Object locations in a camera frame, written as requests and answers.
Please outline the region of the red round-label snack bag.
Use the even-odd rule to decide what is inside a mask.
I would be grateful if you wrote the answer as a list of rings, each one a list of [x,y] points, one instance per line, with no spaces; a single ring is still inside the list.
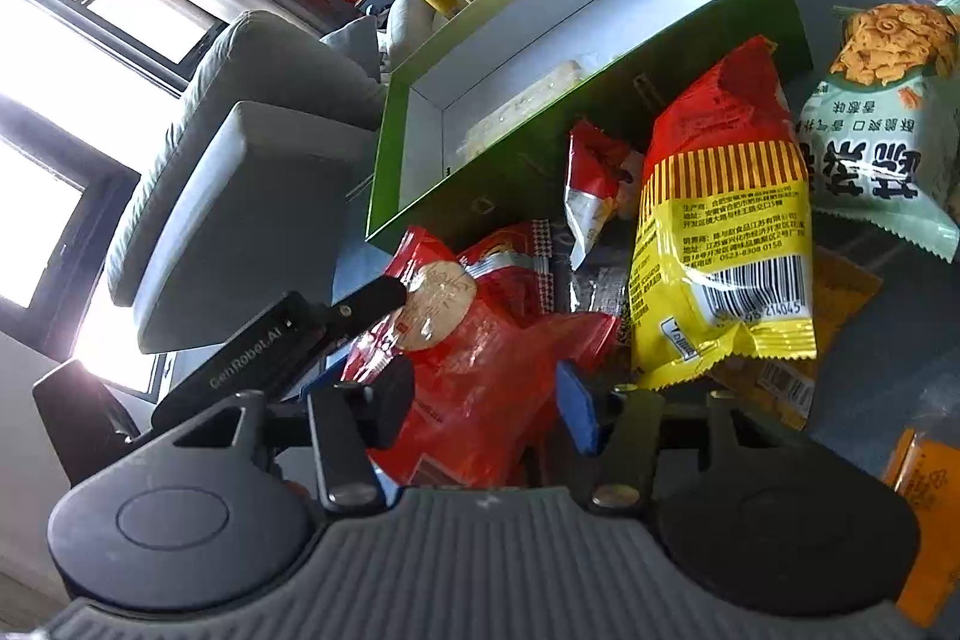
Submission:
[[[548,314],[521,325],[423,227],[405,232],[386,273],[407,287],[407,303],[355,341],[343,370],[370,383],[394,357],[412,363],[412,408],[391,447],[368,450],[374,463],[400,486],[516,481],[524,448],[555,420],[556,364],[597,367],[619,319]]]

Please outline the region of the orange snack packet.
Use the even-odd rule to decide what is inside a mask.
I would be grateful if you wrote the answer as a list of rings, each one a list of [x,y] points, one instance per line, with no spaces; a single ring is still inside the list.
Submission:
[[[884,473],[918,518],[921,546],[898,607],[929,629],[958,590],[958,448],[908,427]]]

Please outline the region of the yellow flat snack packet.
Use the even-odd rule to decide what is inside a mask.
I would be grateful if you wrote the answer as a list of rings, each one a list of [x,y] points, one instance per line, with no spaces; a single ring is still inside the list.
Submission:
[[[814,252],[815,359],[752,359],[729,357],[715,365],[709,377],[727,390],[754,403],[802,431],[815,398],[820,361],[830,351],[839,331],[877,296],[882,280],[871,271],[817,247]]]

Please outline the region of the clear-wrapped floss bread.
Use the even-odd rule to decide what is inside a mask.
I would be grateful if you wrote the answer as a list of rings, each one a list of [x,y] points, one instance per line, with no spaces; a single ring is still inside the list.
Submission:
[[[464,163],[480,156],[485,149],[511,133],[514,128],[534,117],[535,113],[562,97],[584,80],[586,74],[578,60],[566,60],[524,88],[516,96],[477,120],[464,135],[457,156]]]

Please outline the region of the yellow red barcode snack bag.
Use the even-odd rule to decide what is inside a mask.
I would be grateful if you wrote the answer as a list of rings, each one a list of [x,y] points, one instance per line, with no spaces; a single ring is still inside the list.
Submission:
[[[731,50],[659,115],[631,259],[631,365],[647,390],[732,356],[812,359],[807,166],[770,42]]]

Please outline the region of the green chip snack bag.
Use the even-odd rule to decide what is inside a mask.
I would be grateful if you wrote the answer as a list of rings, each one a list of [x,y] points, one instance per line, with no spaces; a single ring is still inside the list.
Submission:
[[[812,208],[955,259],[947,203],[958,177],[957,0],[853,11],[796,135]]]

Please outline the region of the green open cardboard box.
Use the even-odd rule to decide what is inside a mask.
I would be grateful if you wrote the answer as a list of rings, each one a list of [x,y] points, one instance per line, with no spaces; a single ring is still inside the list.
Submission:
[[[451,247],[562,208],[568,133],[586,117],[642,148],[652,120],[754,35],[782,81],[811,68],[794,0],[475,0],[394,68],[366,239],[410,226]],[[464,163],[466,131],[566,60],[586,76]]]

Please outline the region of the small red white snack packet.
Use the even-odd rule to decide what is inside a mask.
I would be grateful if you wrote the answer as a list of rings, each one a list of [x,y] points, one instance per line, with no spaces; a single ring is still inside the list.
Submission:
[[[644,158],[627,142],[608,136],[589,120],[569,132],[565,216],[576,271],[612,218],[631,221],[640,209]]]

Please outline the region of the red patterned snack bag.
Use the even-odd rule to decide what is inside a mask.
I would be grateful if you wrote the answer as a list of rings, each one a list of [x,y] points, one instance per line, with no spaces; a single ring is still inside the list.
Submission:
[[[517,325],[569,314],[569,232],[549,220],[525,220],[493,230],[459,253],[478,291]]]

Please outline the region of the grey sofa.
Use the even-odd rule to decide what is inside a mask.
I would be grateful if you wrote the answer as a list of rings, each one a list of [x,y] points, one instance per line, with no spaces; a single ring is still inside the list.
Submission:
[[[332,302],[384,101],[369,16],[317,37],[246,11],[218,35],[107,252],[142,353],[226,341],[286,292]]]

